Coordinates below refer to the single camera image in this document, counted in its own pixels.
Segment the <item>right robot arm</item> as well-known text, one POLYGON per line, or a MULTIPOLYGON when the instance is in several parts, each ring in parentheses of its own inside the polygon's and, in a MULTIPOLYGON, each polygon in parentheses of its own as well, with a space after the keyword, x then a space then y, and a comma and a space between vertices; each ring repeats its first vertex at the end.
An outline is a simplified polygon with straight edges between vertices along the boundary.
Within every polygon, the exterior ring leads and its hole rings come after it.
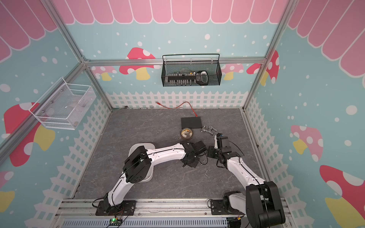
POLYGON ((226 192, 222 200, 209 200, 212 214, 232 214, 248 219, 253 228, 271 228, 286 222, 285 212, 277 185, 256 175, 244 162, 243 157, 229 147, 216 149, 210 146, 208 157, 223 164, 245 189, 226 192))

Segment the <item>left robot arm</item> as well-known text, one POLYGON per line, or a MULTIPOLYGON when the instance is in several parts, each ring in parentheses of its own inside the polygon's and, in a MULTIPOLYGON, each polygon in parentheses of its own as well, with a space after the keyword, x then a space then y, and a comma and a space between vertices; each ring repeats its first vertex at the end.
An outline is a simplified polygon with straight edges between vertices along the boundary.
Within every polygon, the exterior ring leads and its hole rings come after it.
POLYGON ((101 206, 102 211, 109 212, 118 208, 134 184, 147 182, 152 178, 156 165, 180 160, 183 166, 195 168, 206 151, 207 147, 203 141, 180 142, 158 149, 147 149, 141 144, 125 160, 117 183, 105 194, 103 206, 101 206))

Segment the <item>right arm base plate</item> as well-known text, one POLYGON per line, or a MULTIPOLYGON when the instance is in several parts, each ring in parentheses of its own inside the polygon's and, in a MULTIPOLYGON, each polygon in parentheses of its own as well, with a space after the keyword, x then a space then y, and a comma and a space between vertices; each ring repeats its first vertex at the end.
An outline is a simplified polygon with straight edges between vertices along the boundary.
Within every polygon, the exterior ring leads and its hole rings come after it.
POLYGON ((207 206, 211 209, 212 215, 245 215, 244 212, 234 209, 226 198, 209 199, 207 206))

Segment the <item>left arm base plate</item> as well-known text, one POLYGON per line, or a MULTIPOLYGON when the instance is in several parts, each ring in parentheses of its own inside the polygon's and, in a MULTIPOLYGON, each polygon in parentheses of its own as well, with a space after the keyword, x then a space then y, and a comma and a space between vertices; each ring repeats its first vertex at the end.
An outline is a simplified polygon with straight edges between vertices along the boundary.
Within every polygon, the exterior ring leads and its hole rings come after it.
POLYGON ((125 200, 117 206, 109 206, 102 200, 95 213, 96 216, 133 216, 136 209, 136 200, 125 200))

